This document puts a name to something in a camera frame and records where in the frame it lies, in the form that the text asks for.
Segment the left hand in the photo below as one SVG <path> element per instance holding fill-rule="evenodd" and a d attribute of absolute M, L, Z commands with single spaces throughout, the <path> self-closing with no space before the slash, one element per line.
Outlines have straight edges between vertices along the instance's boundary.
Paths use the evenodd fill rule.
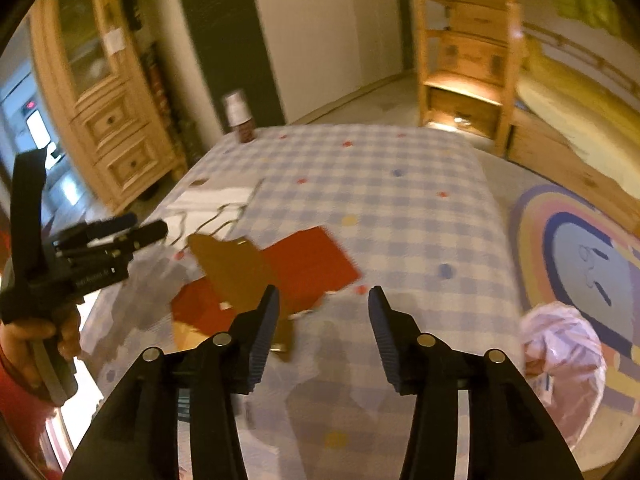
<path fill-rule="evenodd" d="M 71 361 L 81 352 L 79 326 L 80 314 L 76 306 L 68 308 L 66 317 L 58 325 L 41 318 L 1 324 L 1 351 L 13 376 L 30 390 L 37 390 L 42 379 L 30 345 L 53 338 L 60 355 Z"/>

